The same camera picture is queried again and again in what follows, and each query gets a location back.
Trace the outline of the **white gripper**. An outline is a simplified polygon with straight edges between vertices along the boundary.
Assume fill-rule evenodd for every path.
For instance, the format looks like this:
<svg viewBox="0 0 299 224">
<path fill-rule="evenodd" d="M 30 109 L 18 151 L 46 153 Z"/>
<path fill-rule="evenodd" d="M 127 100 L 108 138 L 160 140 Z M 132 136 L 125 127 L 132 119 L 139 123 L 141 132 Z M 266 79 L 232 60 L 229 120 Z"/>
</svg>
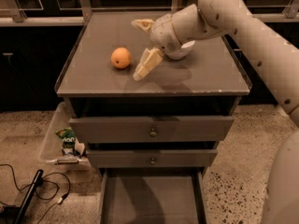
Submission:
<svg viewBox="0 0 299 224">
<path fill-rule="evenodd" d="M 149 40 L 156 48 L 145 49 L 137 65 L 133 78 L 135 81 L 145 78 L 162 60 L 165 54 L 180 49 L 181 43 L 174 32 L 172 16 L 166 14 L 156 21 L 152 19 L 133 20 L 134 28 L 149 32 Z"/>
</svg>

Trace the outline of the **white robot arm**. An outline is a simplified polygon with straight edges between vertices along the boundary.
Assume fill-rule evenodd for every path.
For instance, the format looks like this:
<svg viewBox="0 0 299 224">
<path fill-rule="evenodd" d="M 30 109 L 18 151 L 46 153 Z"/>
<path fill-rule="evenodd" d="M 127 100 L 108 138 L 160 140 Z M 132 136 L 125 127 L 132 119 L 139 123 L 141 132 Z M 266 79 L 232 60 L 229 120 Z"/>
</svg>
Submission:
<svg viewBox="0 0 299 224">
<path fill-rule="evenodd" d="M 299 125 L 299 50 L 256 18 L 243 0 L 197 0 L 156 20 L 132 25 L 149 37 L 133 78 L 145 78 L 164 56 L 181 59 L 193 40 L 230 36 L 295 125 Z M 299 132 L 278 148 L 272 164 L 261 224 L 299 224 Z"/>
</svg>

